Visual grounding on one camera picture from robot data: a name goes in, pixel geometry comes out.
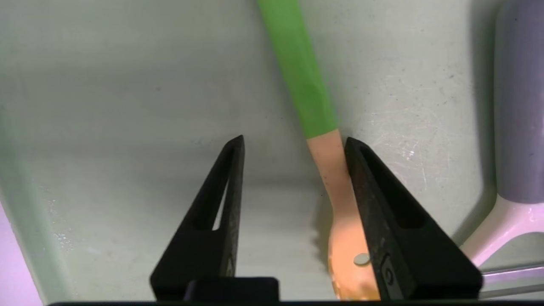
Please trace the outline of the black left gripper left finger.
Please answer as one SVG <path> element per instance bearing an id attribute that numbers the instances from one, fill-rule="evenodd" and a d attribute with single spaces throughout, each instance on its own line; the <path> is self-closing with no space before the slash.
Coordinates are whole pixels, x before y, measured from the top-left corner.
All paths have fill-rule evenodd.
<path id="1" fill-rule="evenodd" d="M 157 300 L 278 300 L 272 277 L 235 276 L 244 138 L 220 151 L 150 277 Z"/>

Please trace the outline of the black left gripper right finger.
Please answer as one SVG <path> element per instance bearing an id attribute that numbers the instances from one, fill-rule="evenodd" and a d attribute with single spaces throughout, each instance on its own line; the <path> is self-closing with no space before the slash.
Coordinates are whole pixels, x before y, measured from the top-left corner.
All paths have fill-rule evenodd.
<path id="1" fill-rule="evenodd" d="M 482 273 L 371 147 L 345 156 L 381 299 L 477 300 Z"/>

